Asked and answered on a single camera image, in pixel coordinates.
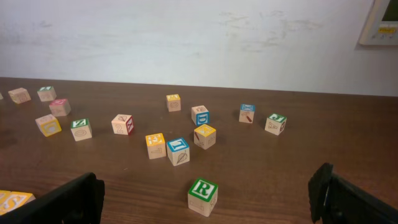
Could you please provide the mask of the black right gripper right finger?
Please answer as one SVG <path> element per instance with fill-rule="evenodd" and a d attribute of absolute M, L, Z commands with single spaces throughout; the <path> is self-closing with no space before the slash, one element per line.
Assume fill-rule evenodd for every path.
<path fill-rule="evenodd" d="M 324 163 L 308 182 L 313 223 L 397 224 L 397 210 L 333 172 Z"/>

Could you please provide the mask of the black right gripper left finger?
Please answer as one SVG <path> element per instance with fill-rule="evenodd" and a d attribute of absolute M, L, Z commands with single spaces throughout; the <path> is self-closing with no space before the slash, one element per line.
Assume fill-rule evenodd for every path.
<path fill-rule="evenodd" d="M 1 216 L 1 224 L 100 224 L 105 183 L 92 172 Z"/>

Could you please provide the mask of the yellow S block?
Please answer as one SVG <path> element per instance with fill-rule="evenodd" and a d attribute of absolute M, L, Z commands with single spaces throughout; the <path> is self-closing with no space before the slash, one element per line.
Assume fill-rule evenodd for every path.
<path fill-rule="evenodd" d="M 0 190 L 0 205 L 2 205 L 10 196 L 11 191 Z"/>

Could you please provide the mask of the yellow block back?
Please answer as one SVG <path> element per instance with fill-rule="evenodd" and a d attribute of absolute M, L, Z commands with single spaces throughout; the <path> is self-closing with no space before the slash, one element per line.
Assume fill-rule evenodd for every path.
<path fill-rule="evenodd" d="M 167 109 L 169 112 L 181 110 L 181 99 L 179 94 L 167 95 Z"/>

